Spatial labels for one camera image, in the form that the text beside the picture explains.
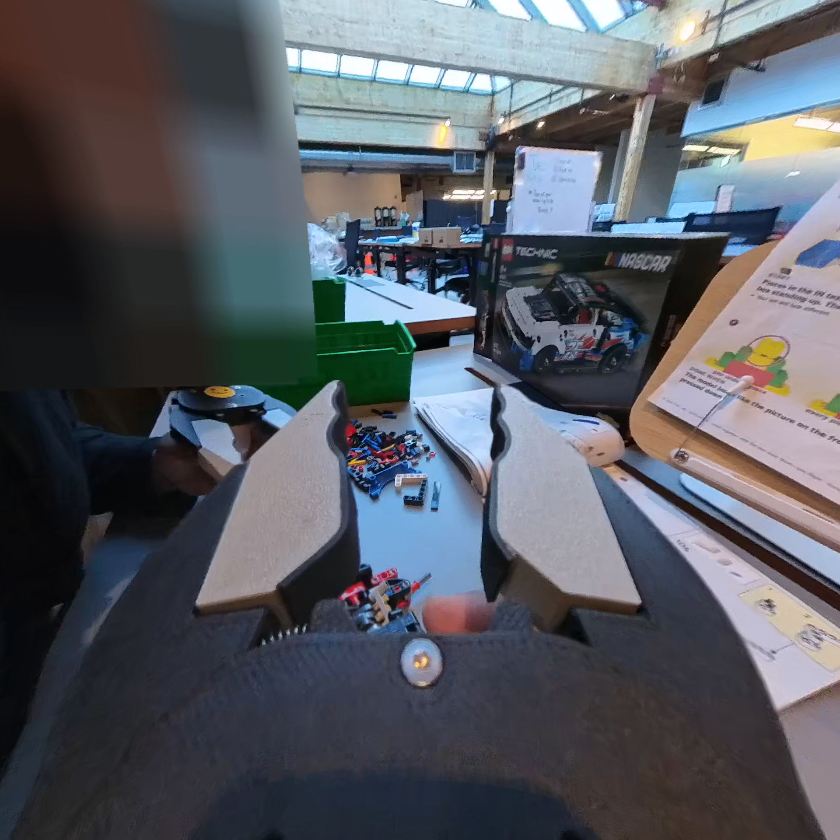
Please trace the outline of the white instruction booklet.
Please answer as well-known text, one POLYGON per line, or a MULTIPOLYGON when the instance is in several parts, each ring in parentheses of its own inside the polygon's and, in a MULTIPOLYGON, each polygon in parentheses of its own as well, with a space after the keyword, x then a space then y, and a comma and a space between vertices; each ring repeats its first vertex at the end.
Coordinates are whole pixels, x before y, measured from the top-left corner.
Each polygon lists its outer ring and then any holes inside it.
POLYGON ((492 467, 490 412, 494 392, 486 388, 415 396, 411 405, 437 440, 469 473, 472 487, 486 498, 492 467))

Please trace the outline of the metal air duct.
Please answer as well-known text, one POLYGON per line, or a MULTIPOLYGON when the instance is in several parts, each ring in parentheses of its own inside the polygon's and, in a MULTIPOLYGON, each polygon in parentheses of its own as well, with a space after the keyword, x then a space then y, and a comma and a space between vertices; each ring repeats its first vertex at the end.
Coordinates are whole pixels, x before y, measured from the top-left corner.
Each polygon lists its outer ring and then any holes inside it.
POLYGON ((483 171, 484 157, 472 151, 399 153, 371 150, 300 149, 306 172, 449 172, 474 175, 483 171))

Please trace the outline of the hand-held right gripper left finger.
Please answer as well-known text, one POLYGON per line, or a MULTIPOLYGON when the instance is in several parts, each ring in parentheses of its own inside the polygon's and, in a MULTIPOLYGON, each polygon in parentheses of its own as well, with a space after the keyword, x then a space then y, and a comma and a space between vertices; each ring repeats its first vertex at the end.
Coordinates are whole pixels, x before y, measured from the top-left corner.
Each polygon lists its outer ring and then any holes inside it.
POLYGON ((354 582, 349 419, 344 385, 332 381, 249 458, 196 597, 199 615, 261 608, 292 629, 354 582))

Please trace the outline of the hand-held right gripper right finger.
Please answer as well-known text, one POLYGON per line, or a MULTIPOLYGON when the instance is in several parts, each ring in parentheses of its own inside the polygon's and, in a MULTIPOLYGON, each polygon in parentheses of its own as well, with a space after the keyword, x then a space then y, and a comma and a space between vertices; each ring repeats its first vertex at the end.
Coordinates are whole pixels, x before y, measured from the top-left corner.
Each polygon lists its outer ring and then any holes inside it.
POLYGON ((635 615, 642 599, 585 458, 511 386, 493 392, 490 429, 486 600, 519 603, 545 632, 578 609, 635 615))

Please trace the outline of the dark computer monitor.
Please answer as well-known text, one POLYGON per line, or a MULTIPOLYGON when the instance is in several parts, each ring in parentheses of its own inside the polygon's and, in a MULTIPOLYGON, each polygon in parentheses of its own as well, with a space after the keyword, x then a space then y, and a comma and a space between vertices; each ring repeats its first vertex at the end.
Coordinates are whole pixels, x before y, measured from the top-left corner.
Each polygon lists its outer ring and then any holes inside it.
POLYGON ((729 245, 763 245, 773 234, 781 209, 772 206, 750 211, 691 213, 686 216, 683 233, 726 235, 729 245))

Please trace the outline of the dark work table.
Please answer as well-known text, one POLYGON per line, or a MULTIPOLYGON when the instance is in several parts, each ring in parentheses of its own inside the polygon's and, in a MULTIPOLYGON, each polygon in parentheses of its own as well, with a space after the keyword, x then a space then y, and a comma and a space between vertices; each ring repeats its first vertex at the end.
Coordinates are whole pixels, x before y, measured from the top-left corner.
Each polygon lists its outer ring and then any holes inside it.
POLYGON ((458 242, 456 245, 421 245, 414 241, 383 241, 364 239, 358 244, 361 263, 362 254, 370 254, 374 273, 382 273, 382 258, 389 255, 395 264, 396 282, 409 284, 410 264, 425 270, 425 288, 432 295, 442 291, 456 291, 462 302, 470 301, 476 288, 478 257, 481 245, 478 242, 458 242))

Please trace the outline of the black toy car box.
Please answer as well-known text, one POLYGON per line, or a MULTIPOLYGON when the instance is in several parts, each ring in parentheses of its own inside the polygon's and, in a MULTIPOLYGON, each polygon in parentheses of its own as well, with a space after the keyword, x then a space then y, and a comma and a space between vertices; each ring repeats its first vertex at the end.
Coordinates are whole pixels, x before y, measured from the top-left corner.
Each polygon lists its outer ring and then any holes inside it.
POLYGON ((474 353, 572 413, 631 409, 718 273, 721 234, 485 234, 474 353))

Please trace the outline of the green plastic bin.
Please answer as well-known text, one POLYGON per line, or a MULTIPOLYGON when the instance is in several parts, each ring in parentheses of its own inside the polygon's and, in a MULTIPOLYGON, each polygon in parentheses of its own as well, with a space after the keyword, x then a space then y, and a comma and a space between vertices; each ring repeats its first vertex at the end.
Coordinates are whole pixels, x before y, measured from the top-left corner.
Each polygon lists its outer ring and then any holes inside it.
POLYGON ((260 385, 261 391, 296 409, 335 381, 349 406, 409 399, 416 345, 402 322, 325 322, 315 332, 315 373, 297 383, 260 385))
POLYGON ((345 278, 329 276, 311 282, 314 321, 317 324, 345 321, 345 278))

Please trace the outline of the printed instruction sheet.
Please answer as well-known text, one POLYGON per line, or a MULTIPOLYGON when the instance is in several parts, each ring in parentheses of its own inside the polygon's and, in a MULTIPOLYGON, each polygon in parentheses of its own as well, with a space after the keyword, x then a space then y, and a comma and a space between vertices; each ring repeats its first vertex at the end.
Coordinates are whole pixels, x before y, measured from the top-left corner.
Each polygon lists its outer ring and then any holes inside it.
POLYGON ((839 184, 752 274, 653 394, 707 433, 817 495, 839 499, 839 184))

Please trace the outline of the printed paper sheet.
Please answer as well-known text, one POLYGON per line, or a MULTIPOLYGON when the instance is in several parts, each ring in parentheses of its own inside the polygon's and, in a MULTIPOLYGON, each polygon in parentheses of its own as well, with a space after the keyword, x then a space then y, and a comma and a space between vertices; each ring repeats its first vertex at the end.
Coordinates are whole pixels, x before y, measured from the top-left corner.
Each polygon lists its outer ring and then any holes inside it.
POLYGON ((729 543, 615 465, 604 471, 717 598, 777 711, 838 686, 838 625, 796 599, 729 543))

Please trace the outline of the clear plastic bag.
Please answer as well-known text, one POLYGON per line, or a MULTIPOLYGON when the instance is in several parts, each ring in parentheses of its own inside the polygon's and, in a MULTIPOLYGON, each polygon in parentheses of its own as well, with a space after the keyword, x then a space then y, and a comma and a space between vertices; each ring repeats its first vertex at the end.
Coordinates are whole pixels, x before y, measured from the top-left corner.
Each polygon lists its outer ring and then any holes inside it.
POLYGON ((347 268, 347 257, 337 235, 315 223, 308 223, 308 243, 312 280, 338 277, 347 268))

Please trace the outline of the wooden display board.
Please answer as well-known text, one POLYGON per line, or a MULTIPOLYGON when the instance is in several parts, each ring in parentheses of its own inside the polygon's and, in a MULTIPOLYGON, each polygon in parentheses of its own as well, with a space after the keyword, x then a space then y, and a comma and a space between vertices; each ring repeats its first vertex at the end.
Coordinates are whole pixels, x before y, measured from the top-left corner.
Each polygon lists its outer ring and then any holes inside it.
POLYGON ((631 435, 647 456, 838 550, 838 505, 652 404, 653 394, 775 246, 768 243, 734 257, 715 275, 636 399, 631 435))

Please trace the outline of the partly built toy car model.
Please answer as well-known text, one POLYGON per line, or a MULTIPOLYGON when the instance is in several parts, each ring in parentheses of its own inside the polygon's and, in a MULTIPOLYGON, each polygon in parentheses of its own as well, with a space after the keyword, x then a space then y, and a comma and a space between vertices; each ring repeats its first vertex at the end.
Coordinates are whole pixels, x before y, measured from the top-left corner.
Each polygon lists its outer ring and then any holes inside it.
POLYGON ((363 634, 419 634, 422 625, 413 612, 413 597, 431 578, 426 574, 411 581, 396 567, 373 574, 369 565, 363 565, 339 601, 363 634))

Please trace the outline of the person's left forearm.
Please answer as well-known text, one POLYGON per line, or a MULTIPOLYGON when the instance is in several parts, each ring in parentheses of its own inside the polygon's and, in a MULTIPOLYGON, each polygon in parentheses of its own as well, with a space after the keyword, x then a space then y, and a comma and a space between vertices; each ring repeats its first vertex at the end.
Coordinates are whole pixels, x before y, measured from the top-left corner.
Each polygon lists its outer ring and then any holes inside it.
POLYGON ((91 515, 156 512, 161 500, 153 471, 158 438, 114 434, 84 423, 74 423, 71 436, 87 480, 91 515))

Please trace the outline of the wooden pillar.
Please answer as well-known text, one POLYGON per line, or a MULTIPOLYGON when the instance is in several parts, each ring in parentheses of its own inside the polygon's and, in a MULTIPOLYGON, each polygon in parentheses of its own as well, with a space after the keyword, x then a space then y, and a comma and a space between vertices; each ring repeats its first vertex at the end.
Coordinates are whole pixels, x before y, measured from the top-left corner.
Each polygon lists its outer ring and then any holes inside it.
POLYGON ((616 222, 626 222, 629 219, 637 180, 642 168, 649 124, 655 109, 655 102, 655 94, 647 93, 635 103, 632 126, 626 145, 622 177, 615 202, 613 220, 616 222))

